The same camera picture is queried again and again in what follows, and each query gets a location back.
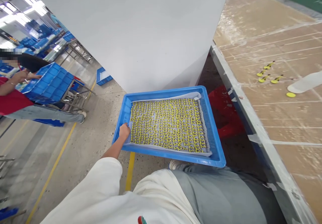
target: cardboard surface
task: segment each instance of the cardboard surface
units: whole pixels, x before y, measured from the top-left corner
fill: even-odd
[[[322,69],[322,22],[275,0],[226,0],[214,41],[322,223],[322,85],[286,96],[290,84]],[[260,83],[256,74],[273,60]]]

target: white wall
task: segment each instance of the white wall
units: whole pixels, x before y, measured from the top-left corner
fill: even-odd
[[[42,0],[128,93],[197,83],[225,0]]]

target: concrete floor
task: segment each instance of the concrete floor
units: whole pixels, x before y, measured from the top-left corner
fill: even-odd
[[[60,63],[66,55],[59,57]],[[81,78],[91,88],[96,82],[96,71],[101,67],[95,60],[87,63],[81,58],[68,57],[62,64],[67,71]],[[9,197],[1,207],[12,205],[26,214],[15,218],[14,223],[24,223],[30,215],[45,184],[38,207],[30,223],[40,223],[63,198],[86,176],[93,164],[111,146],[124,90],[114,81],[103,86],[95,84],[94,92],[85,104],[89,110],[84,124],[77,124],[51,174],[53,166],[73,127],[66,123],[58,128],[29,120],[4,118],[0,122],[0,153],[16,158],[0,180],[0,198]],[[125,190],[129,152],[121,152],[123,166],[120,193]],[[131,190],[148,174],[168,166],[168,159],[136,154]]]

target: sneaker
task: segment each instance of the sneaker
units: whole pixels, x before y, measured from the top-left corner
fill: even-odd
[[[79,114],[82,114],[84,116],[84,120],[80,123],[83,124],[85,122],[85,118],[87,116],[87,113],[85,111],[78,111]]]
[[[182,164],[183,165],[186,165],[182,161],[179,161],[179,160],[171,160],[170,163],[169,163],[169,169],[170,170],[175,170],[176,168],[178,168],[178,166],[180,166]]]

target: table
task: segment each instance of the table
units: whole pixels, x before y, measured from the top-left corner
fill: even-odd
[[[76,48],[77,47],[81,47],[83,49],[83,54],[80,53]],[[84,60],[86,60],[88,63],[90,62],[91,59],[93,59],[94,57],[87,51],[87,49],[77,40],[77,39],[73,39],[71,41],[66,41],[63,38],[58,40],[56,42],[56,46],[53,48],[53,50],[46,55],[46,57],[44,58],[44,60],[52,63],[54,62],[63,52],[67,53],[67,56],[64,58],[64,60],[60,63],[60,65],[62,65],[64,63],[64,61],[68,58],[68,56],[71,56],[71,53],[74,52],[77,56],[83,58]]]
[[[67,113],[72,113],[78,110],[82,110],[85,112],[89,112],[87,109],[84,108],[84,104],[89,97],[91,93],[95,95],[95,92],[93,92],[91,89],[87,88],[85,85],[82,85],[79,83],[79,87],[81,87],[82,91],[81,92],[75,92],[71,90],[72,86],[74,83],[79,83],[78,80],[73,79],[71,84],[69,85],[67,91],[63,95],[62,99],[60,102],[65,103],[69,105],[70,107],[67,110],[60,109],[61,111],[67,112]],[[58,109],[54,105],[49,105],[49,107],[53,107],[55,109]]]
[[[288,0],[226,0],[210,49],[289,224],[322,223],[322,85],[286,96],[322,68],[320,18]]]

